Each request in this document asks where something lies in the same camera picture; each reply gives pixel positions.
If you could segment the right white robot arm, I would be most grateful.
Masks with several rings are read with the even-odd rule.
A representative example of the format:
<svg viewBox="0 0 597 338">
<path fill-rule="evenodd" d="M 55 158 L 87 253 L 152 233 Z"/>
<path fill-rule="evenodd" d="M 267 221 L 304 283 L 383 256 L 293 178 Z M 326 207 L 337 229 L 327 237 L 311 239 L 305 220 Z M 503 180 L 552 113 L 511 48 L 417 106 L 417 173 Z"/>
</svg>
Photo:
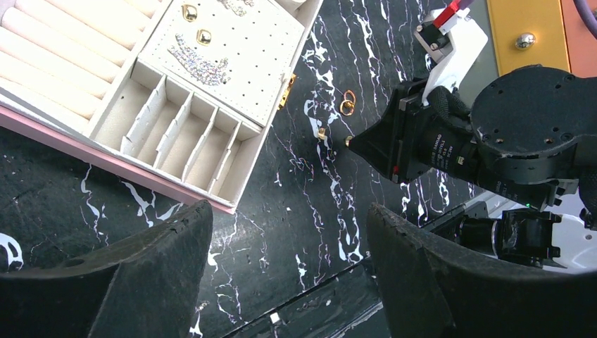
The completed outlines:
<svg viewBox="0 0 597 338">
<path fill-rule="evenodd" d="M 348 149 L 398 184 L 431 169 L 518 204 L 497 219 L 463 216 L 444 236 L 503 261 L 596 269 L 596 79 L 530 65 L 471 106 L 430 79 L 402 83 Z"/>
</svg>

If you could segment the white cylinder with orange lid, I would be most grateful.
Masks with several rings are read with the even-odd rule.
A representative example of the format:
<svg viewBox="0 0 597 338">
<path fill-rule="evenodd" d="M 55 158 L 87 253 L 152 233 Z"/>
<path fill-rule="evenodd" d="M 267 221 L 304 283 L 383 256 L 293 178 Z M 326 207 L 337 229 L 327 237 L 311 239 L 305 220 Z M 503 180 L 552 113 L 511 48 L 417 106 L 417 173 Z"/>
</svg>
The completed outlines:
<svg viewBox="0 0 597 338">
<path fill-rule="evenodd" d="M 596 76 L 596 38 L 573 1 L 487 2 L 498 74 L 531 64 Z"/>
</svg>

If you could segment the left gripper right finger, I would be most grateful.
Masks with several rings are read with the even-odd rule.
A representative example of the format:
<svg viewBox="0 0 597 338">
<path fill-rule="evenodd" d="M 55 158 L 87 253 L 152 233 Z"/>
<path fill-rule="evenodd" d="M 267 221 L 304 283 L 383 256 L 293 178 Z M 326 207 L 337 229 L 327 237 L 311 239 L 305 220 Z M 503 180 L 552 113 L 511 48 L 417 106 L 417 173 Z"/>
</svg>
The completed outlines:
<svg viewBox="0 0 597 338">
<path fill-rule="evenodd" d="M 393 337 L 595 337 L 596 274 L 500 261 L 379 204 L 367 238 Z"/>
</svg>

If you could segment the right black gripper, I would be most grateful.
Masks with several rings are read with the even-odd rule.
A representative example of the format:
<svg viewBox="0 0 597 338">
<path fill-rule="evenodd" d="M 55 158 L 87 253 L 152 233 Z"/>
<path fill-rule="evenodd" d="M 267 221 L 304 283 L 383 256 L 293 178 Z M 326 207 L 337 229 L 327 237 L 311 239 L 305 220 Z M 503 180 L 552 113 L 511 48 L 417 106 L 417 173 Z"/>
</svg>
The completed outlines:
<svg viewBox="0 0 597 338">
<path fill-rule="evenodd" d="M 409 183 L 434 168 L 461 180 L 475 180 L 480 157 L 470 109 L 456 89 L 434 88 L 422 102 L 427 81 L 398 86 L 399 100 L 382 118 L 355 136 L 348 149 L 393 183 Z"/>
</svg>

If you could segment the silver rhinestone earring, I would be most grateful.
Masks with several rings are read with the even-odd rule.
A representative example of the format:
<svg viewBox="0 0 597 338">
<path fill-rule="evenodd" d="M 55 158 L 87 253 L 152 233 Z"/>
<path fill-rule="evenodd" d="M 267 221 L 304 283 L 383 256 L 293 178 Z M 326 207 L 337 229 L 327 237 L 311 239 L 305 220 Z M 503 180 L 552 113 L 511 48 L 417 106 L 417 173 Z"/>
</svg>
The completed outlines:
<svg viewBox="0 0 597 338">
<path fill-rule="evenodd" d="M 208 86 L 225 85 L 230 81 L 228 58 L 208 60 L 187 44 L 182 33 L 177 33 L 175 39 L 177 44 L 169 46 L 168 52 L 195 80 Z"/>
</svg>

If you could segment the pink jewelry box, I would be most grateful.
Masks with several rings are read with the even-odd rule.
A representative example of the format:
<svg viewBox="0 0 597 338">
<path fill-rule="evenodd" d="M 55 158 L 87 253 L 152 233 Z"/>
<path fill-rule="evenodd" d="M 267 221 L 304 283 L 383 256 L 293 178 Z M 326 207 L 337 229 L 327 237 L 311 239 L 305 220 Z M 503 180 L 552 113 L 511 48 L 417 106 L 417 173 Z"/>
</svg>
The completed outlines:
<svg viewBox="0 0 597 338">
<path fill-rule="evenodd" d="M 198 18 L 187 22 L 181 5 Z M 320 1 L 2 1 L 1 126 L 177 201 L 236 211 Z M 212 33 L 209 46 L 197 31 Z M 182 33 L 227 84 L 168 52 Z"/>
</svg>

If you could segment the gold stud in box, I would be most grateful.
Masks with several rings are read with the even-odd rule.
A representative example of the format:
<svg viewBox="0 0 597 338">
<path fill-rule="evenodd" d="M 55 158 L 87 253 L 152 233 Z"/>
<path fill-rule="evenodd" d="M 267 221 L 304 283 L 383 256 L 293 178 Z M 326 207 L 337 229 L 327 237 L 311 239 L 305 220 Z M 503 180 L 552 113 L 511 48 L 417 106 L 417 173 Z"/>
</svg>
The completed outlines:
<svg viewBox="0 0 597 338">
<path fill-rule="evenodd" d="M 198 10 L 194 5 L 182 4 L 181 11 L 183 19 L 187 22 L 194 22 L 198 18 Z"/>
<path fill-rule="evenodd" d="M 205 29 L 200 29 L 196 34 L 196 41 L 201 46 L 209 46 L 212 42 L 212 33 Z"/>
</svg>

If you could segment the gold double hoop earring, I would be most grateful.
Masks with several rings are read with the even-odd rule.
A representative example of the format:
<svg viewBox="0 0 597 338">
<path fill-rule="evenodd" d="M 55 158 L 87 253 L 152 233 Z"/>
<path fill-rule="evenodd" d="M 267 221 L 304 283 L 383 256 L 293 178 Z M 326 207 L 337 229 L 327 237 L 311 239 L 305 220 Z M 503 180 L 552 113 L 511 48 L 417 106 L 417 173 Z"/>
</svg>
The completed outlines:
<svg viewBox="0 0 597 338">
<path fill-rule="evenodd" d="M 346 90 L 343 94 L 343 100 L 340 103 L 339 111 L 344 116 L 350 116 L 356 108 L 356 96 L 352 90 Z"/>
</svg>

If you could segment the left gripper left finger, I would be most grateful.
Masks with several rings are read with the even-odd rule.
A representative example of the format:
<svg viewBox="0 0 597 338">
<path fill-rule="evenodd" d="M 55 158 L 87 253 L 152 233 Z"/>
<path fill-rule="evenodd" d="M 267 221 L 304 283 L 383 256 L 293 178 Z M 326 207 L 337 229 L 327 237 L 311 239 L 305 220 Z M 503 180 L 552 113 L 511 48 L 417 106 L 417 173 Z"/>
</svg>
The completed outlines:
<svg viewBox="0 0 597 338">
<path fill-rule="evenodd" d="M 1 275 L 2 337 L 187 337 L 213 233 L 200 201 L 54 268 Z"/>
</svg>

